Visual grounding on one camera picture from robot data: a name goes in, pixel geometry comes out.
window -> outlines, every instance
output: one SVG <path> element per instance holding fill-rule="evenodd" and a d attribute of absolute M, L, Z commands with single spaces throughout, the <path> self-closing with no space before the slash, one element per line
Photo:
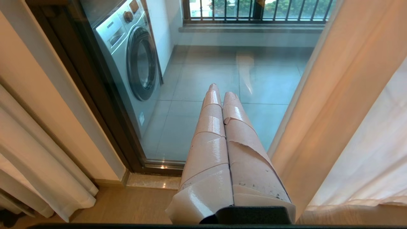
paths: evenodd
<path fill-rule="evenodd" d="M 183 0 L 184 23 L 325 24 L 336 0 Z"/>

label sticker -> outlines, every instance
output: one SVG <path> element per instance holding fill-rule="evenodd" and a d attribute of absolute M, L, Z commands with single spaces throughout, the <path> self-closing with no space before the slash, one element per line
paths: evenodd
<path fill-rule="evenodd" d="M 140 125 L 143 125 L 143 123 L 144 123 L 144 113 L 143 112 L 141 112 L 138 115 L 138 120 L 140 121 Z"/>

control panel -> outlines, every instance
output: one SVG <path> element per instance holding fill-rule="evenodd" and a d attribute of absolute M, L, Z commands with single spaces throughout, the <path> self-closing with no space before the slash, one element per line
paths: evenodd
<path fill-rule="evenodd" d="M 111 52 L 124 40 L 127 33 L 117 14 L 101 23 L 96 31 Z"/>
<path fill-rule="evenodd" d="M 116 11 L 127 31 L 130 31 L 133 25 L 137 24 L 144 15 L 143 7 L 139 4 L 137 0 L 128 0 Z"/>

baseboard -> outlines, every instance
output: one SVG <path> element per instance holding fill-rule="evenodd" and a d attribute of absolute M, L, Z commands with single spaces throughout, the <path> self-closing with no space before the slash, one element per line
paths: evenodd
<path fill-rule="evenodd" d="M 123 174 L 123 177 L 120 181 L 93 179 L 93 182 L 96 183 L 99 187 L 126 187 L 129 176 L 130 172 L 126 169 L 126 172 Z"/>

tiled floor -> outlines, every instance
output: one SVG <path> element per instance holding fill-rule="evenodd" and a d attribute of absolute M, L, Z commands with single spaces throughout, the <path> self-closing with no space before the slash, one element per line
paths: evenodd
<path fill-rule="evenodd" d="M 267 150 L 312 48 L 176 46 L 142 144 L 148 159 L 185 161 L 211 83 L 236 93 Z"/>

